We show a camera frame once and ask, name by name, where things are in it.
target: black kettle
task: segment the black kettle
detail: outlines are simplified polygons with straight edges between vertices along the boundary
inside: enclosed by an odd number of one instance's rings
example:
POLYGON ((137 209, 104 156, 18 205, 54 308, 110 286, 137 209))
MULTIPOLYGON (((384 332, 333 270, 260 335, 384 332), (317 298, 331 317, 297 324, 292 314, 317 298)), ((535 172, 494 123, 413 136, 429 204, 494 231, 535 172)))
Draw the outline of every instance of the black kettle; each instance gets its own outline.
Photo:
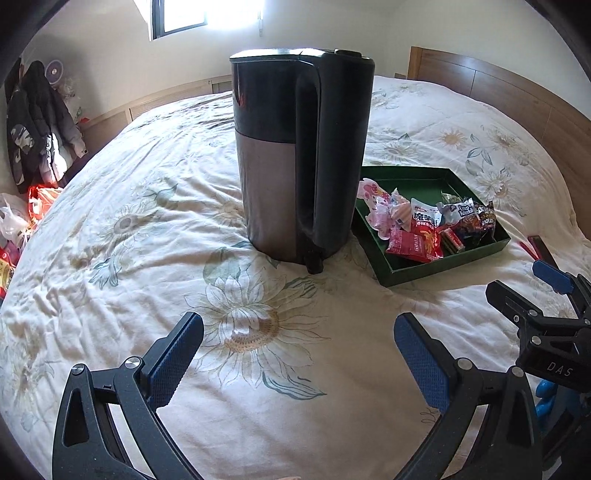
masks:
POLYGON ((348 239, 375 63, 313 48, 248 50, 230 62, 248 238, 319 273, 348 239))

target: black jacket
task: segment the black jacket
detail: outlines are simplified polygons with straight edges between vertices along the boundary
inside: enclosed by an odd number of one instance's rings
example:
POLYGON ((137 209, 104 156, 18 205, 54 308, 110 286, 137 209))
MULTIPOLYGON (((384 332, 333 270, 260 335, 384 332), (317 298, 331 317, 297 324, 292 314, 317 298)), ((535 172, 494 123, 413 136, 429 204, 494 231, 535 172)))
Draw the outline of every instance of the black jacket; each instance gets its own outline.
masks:
POLYGON ((31 63, 12 93, 7 134, 12 176, 21 193, 32 184, 43 183, 40 167, 54 165, 56 153, 59 154, 58 139, 70 144, 77 156, 86 150, 82 134, 60 95, 49 85, 40 61, 31 63))

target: green tray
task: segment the green tray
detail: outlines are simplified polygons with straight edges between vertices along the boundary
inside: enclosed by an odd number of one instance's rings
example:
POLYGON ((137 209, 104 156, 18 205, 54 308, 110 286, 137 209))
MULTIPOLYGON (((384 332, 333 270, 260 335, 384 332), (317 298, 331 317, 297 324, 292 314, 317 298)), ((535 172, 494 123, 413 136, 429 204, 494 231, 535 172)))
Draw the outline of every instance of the green tray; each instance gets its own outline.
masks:
MULTIPOLYGON (((471 197, 475 200, 478 198, 449 168, 362 167, 361 177, 375 180, 388 192, 398 188, 400 195, 408 200, 416 198, 428 205, 441 202, 441 191, 454 193, 461 198, 471 197)), ((369 226, 365 220, 368 213, 369 208, 365 202, 358 199, 355 204, 352 230, 365 250, 378 281, 384 287, 416 280, 487 257, 503 250, 511 239, 497 220, 494 239, 489 236, 478 247, 455 255, 443 249, 444 258, 423 264, 387 254, 385 251, 388 248, 388 242, 378 237, 378 233, 369 226)))

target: snack wrapper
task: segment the snack wrapper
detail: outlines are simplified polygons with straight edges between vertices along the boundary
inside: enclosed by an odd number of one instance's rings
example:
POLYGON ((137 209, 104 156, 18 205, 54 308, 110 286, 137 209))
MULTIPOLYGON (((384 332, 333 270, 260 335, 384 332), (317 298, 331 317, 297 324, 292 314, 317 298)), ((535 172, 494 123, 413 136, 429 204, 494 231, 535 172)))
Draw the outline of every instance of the snack wrapper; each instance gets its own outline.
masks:
POLYGON ((21 258, 21 253, 15 244, 11 241, 6 242, 4 248, 0 248, 0 259, 9 263, 12 268, 15 268, 21 258))
POLYGON ((14 267, 9 263, 8 254, 3 252, 0 258, 0 299, 6 297, 13 273, 14 267))
POLYGON ((37 228, 39 222, 45 217, 49 208, 63 190, 62 188, 44 188, 39 185, 29 187, 27 195, 29 197, 29 214, 33 221, 33 230, 37 228))
POLYGON ((453 195, 451 193, 441 193, 441 198, 443 199, 443 203, 445 205, 450 205, 452 203, 460 203, 462 201, 462 199, 457 196, 457 195, 453 195))
POLYGON ((480 205, 479 203, 474 204, 476 214, 480 219, 480 225, 484 233, 490 232, 491 235, 495 234, 496 227, 496 213, 495 206, 492 201, 488 202, 488 205, 480 205))
POLYGON ((410 230, 410 202, 398 189, 390 194, 375 181, 363 179, 359 182, 357 198, 368 206, 369 215, 365 219, 382 240, 389 240, 393 229, 410 230))
POLYGON ((398 255, 417 262, 430 262, 427 253, 425 252, 424 237, 404 230, 392 230, 386 253, 398 255))
POLYGON ((441 231, 441 242, 443 246, 452 254, 463 252, 466 247, 451 228, 441 231))
POLYGON ((443 258, 441 236, 438 231, 441 224, 441 213, 438 208, 412 199, 411 210, 413 212, 411 232, 424 237, 426 258, 428 261, 443 258))
POLYGON ((472 199, 450 205, 439 202, 437 208, 443 217, 443 225, 451 227, 461 239, 482 233, 482 225, 472 199))

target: white bedsheet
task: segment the white bedsheet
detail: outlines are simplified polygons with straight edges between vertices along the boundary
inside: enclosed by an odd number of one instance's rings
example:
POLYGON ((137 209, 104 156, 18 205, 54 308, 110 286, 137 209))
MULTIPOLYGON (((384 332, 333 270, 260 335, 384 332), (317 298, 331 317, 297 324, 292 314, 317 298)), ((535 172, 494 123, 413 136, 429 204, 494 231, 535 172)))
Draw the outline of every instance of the white bedsheet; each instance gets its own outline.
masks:
POLYGON ((500 371, 517 357, 516 328, 487 305, 488 282, 573 315, 517 244, 539 234, 561 268, 590 273, 590 244, 542 147, 496 109, 441 86, 376 77, 374 92, 365 164, 452 169, 494 201, 513 241, 387 289, 351 237, 310 276, 248 244, 230 93, 146 113, 67 186, 2 306, 2 415, 46 478, 72 365, 117 367, 187 310, 203 316, 205 340, 158 413, 204 478, 257 480, 396 475, 438 415, 392 340, 399 313, 413 312, 452 355, 500 371))

